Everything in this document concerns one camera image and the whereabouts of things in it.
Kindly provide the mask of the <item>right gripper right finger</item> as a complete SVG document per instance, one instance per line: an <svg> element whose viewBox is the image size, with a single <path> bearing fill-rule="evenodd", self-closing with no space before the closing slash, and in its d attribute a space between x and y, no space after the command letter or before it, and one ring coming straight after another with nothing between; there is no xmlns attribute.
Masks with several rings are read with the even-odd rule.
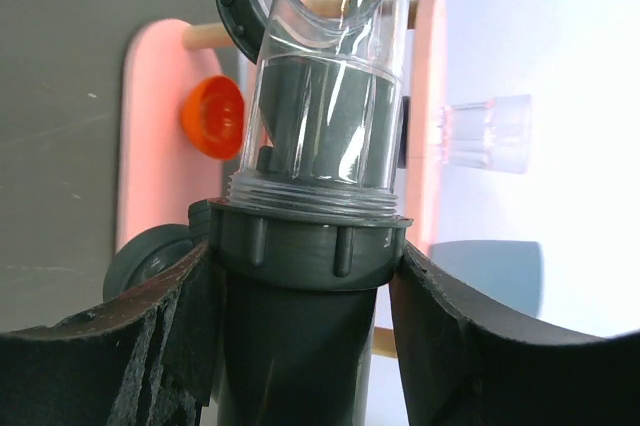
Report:
<svg viewBox="0 0 640 426"><path fill-rule="evenodd" d="M410 424L638 424L638 333L598 338L527 316L413 245L390 295Z"/></svg>

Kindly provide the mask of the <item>tall blue plastic cup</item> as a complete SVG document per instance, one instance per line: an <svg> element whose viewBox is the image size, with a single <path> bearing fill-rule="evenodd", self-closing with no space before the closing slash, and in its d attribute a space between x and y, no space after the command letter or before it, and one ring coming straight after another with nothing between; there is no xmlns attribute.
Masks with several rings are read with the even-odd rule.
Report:
<svg viewBox="0 0 640 426"><path fill-rule="evenodd" d="M531 317L539 314L544 272L539 243L450 241L433 245L429 257L451 276L496 301Z"/></svg>

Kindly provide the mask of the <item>pink three-tier shelf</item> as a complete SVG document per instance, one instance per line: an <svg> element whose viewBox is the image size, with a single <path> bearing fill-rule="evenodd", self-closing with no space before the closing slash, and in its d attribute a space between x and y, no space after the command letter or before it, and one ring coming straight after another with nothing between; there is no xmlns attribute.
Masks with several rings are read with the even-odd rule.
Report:
<svg viewBox="0 0 640 426"><path fill-rule="evenodd" d="M440 165L428 152L436 103L443 97L446 63L445 0L413 0L408 26L413 47L408 115L407 211L415 222L409 241L426 251L437 229ZM199 142L196 113L212 99L238 108L245 95L223 75L216 49L231 39L219 23L191 25L162 19L143 27L125 55L115 244L122 249L145 231L187 236L187 209L222 191L223 163Z"/></svg>

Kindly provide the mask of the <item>grey pvc tee fitting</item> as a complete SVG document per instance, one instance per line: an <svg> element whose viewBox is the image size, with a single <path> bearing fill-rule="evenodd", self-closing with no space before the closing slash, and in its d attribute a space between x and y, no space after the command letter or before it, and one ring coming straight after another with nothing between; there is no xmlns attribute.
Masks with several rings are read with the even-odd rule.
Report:
<svg viewBox="0 0 640 426"><path fill-rule="evenodd" d="M187 225L150 228L114 257L103 297L206 244L212 267L213 362L221 425L360 425L374 310L397 268L406 218L264 212L203 200Z"/></svg>

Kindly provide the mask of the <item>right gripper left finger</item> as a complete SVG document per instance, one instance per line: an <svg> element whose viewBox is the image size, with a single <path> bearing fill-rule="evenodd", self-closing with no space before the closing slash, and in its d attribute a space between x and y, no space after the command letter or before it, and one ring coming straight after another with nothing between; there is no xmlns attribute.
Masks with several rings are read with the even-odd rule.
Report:
<svg viewBox="0 0 640 426"><path fill-rule="evenodd" d="M198 424L214 379L216 273L201 243L109 302L2 334L2 424Z"/></svg>

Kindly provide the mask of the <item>orange bowl bottom shelf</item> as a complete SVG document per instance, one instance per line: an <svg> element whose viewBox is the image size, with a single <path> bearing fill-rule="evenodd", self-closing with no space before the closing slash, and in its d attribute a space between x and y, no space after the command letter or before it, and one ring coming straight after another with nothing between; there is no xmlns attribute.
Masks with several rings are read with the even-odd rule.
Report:
<svg viewBox="0 0 640 426"><path fill-rule="evenodd" d="M237 156L244 138L245 102L227 76L206 78L187 95L180 124L189 142L204 155L228 161Z"/></svg>

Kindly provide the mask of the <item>clear drinking glass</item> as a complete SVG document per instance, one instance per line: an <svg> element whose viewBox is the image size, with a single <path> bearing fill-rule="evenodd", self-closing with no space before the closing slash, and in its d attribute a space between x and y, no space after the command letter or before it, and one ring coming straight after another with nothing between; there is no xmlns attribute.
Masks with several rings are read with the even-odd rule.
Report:
<svg viewBox="0 0 640 426"><path fill-rule="evenodd" d="M441 120L441 157L454 166L523 174L529 166L532 97L450 105Z"/></svg>

